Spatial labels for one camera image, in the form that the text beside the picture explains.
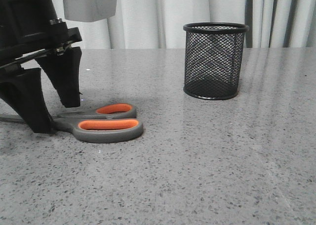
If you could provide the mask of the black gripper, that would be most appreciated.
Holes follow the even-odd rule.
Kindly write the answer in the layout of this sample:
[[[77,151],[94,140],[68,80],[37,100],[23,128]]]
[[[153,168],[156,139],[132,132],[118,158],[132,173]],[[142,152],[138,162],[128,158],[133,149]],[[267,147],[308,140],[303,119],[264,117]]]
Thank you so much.
[[[52,130],[41,88],[41,69],[23,69],[36,60],[66,108],[80,106],[78,28],[68,28],[52,0],[0,0],[0,97],[35,133]]]

